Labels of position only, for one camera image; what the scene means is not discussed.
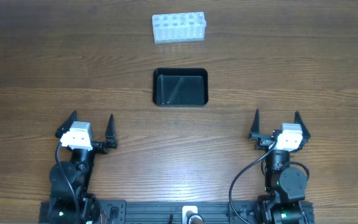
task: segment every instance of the black tray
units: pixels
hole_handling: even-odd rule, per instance
[[[204,106],[208,102],[208,72],[203,68],[157,68],[153,82],[157,106]]]

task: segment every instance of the wooden table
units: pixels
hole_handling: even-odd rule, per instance
[[[154,44],[153,14],[192,11],[205,12],[205,41]],[[207,69],[208,104],[155,106],[157,67]],[[317,223],[358,222],[358,1],[0,0],[0,222],[37,222],[73,110],[96,140],[114,114],[98,198],[228,201],[262,155],[248,140],[256,108],[263,133],[301,112],[312,138],[293,160],[310,168]],[[233,195],[260,194],[254,167]]]

